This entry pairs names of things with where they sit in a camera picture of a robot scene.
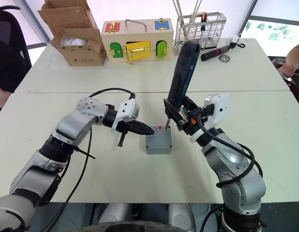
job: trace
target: green door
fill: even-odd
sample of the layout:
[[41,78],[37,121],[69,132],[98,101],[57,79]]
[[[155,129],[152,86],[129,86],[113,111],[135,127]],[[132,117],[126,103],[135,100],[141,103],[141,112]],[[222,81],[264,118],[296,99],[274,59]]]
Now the green door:
[[123,58],[121,46],[119,43],[111,43],[110,49],[111,49],[113,58]]
[[164,58],[167,55],[167,42],[160,40],[156,44],[156,56],[157,59]]

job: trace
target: metal handle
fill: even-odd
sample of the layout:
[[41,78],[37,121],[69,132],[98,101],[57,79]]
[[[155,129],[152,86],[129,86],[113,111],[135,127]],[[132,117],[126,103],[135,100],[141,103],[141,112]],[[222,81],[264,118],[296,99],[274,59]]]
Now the metal handle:
[[145,28],[145,32],[148,32],[148,28],[147,28],[147,26],[146,26],[145,23],[142,23],[142,22],[139,22],[139,21],[135,21],[135,20],[131,20],[131,19],[126,19],[126,20],[125,20],[125,25],[126,25],[126,27],[127,27],[127,21],[132,22],[132,23],[142,24],[142,25],[144,26],[144,28]]

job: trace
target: electric screwdriver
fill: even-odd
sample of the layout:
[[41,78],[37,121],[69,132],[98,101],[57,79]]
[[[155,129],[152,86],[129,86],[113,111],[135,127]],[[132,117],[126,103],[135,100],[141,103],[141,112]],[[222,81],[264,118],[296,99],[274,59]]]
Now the electric screwdriver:
[[188,85],[193,76],[200,48],[200,43],[196,41],[186,41],[179,52],[178,61],[175,66],[173,80],[167,99],[177,112],[180,111]]

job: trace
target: person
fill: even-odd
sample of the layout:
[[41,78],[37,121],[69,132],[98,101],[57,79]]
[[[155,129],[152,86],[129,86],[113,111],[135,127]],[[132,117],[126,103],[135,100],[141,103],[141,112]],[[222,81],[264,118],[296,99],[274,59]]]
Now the person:
[[27,73],[24,58],[0,41],[0,110]]
[[295,71],[297,70],[298,67],[299,67],[299,44],[288,52],[285,59],[285,64],[283,64],[278,70],[284,73],[285,75],[287,75],[288,77],[292,77],[295,74]]

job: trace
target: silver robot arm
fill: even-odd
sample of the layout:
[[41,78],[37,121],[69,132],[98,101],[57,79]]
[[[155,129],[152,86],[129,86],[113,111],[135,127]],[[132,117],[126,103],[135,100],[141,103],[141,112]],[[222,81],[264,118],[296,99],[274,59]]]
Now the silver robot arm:
[[139,106],[134,98],[123,102],[119,111],[95,98],[81,99],[76,108],[54,129],[13,181],[10,194],[0,198],[0,231],[26,231],[36,206],[47,204],[61,181],[58,175],[83,141],[92,125],[105,125],[122,132],[119,146],[128,131],[153,134],[144,123],[135,121]]
[[235,151],[222,143],[215,141],[204,133],[197,123],[198,117],[203,124],[203,129],[210,131],[216,138],[234,146],[240,151],[242,147],[232,141],[221,129],[215,129],[228,115],[230,95],[214,94],[206,97],[204,107],[198,107],[191,99],[185,96],[183,101],[184,118],[177,112],[173,105],[164,100],[165,112],[168,118],[173,119],[179,131],[190,135],[192,143],[197,142],[202,147],[211,169],[217,174],[222,184],[217,184],[222,189],[224,209],[222,213],[221,231],[243,232],[261,231],[259,212],[261,197],[266,193],[266,185],[262,176],[251,169],[243,178],[233,183],[223,184],[240,176],[249,166],[248,159],[240,152]]

